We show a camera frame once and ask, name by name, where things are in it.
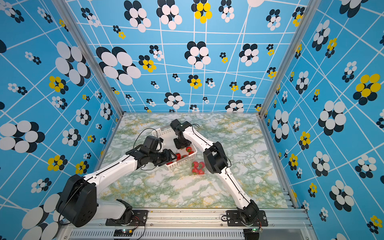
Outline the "white perforated plastic basket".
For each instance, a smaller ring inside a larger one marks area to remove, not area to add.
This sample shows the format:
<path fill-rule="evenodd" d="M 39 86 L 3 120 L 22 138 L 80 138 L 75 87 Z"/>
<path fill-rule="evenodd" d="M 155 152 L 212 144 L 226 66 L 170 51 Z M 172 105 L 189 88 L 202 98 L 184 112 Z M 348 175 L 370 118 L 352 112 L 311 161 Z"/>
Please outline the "white perforated plastic basket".
<path fill-rule="evenodd" d="M 192 151 L 188 153 L 186 151 L 186 148 L 183 148 L 181 150 L 178 150 L 174 144 L 174 139 L 177 138 L 177 135 L 175 134 L 174 130 L 171 127 L 162 127 L 155 130 L 152 130 L 151 134 L 154 137 L 162 138 L 163 141 L 163 149 L 169 149 L 172 150 L 175 154 L 179 153 L 181 154 L 181 157 L 183 155 L 187 155 L 186 158 L 180 159 L 180 160 L 174 160 L 173 164 L 166 165 L 168 170 L 173 170 L 177 166 L 180 166 L 185 163 L 189 163 L 191 160 L 193 160 L 197 155 L 197 148 L 191 144 L 190 147 L 192 148 Z"/>

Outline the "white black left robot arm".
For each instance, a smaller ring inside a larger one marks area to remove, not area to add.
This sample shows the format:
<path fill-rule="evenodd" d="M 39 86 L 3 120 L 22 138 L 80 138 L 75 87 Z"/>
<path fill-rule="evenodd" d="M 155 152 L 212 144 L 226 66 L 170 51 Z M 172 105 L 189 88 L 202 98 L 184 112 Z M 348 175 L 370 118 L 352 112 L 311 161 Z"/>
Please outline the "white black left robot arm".
<path fill-rule="evenodd" d="M 128 225 L 133 219 L 132 206 L 123 200 L 102 201 L 98 195 L 121 177 L 148 163 L 160 167 L 176 159 L 177 155 L 172 150 L 151 150 L 138 146 L 98 171 L 83 177 L 78 174 L 70 177 L 60 194 L 56 211 L 77 228 L 98 219 Z"/>

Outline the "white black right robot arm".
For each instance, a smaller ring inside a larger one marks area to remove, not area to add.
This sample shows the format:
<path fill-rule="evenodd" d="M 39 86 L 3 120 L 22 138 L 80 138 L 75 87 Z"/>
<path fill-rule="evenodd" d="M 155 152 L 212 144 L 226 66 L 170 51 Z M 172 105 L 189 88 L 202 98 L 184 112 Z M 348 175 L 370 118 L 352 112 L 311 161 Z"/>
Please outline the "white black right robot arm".
<path fill-rule="evenodd" d="M 220 142 L 212 142 L 195 130 L 189 122 L 181 123 L 173 120 L 170 127 L 175 132 L 175 144 L 177 147 L 188 147 L 193 144 L 203 152 L 204 163 L 207 170 L 216 175 L 233 197 L 240 218 L 246 226 L 251 226 L 258 219 L 259 207 L 251 197 L 242 189 L 235 179 L 230 167 L 231 161 L 227 157 Z"/>

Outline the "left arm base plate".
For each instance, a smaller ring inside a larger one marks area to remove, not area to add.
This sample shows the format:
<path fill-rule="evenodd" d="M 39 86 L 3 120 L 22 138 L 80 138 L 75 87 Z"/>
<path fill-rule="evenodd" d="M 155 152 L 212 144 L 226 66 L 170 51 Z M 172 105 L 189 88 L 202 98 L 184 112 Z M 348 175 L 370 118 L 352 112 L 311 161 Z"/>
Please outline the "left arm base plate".
<path fill-rule="evenodd" d="M 148 219 L 148 210 L 131 210 L 124 213 L 120 219 L 107 219 L 106 226 L 144 226 Z"/>

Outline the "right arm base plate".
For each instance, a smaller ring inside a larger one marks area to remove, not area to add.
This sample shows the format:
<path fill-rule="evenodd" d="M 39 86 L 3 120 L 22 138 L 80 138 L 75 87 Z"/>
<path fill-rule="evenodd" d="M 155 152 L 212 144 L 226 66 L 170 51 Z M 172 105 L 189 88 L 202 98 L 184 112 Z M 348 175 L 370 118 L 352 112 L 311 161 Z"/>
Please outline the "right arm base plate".
<path fill-rule="evenodd" d="M 238 210 L 227 210 L 221 216 L 222 222 L 229 227 L 267 227 L 269 225 L 266 212 L 259 210 L 256 214 L 245 214 Z"/>

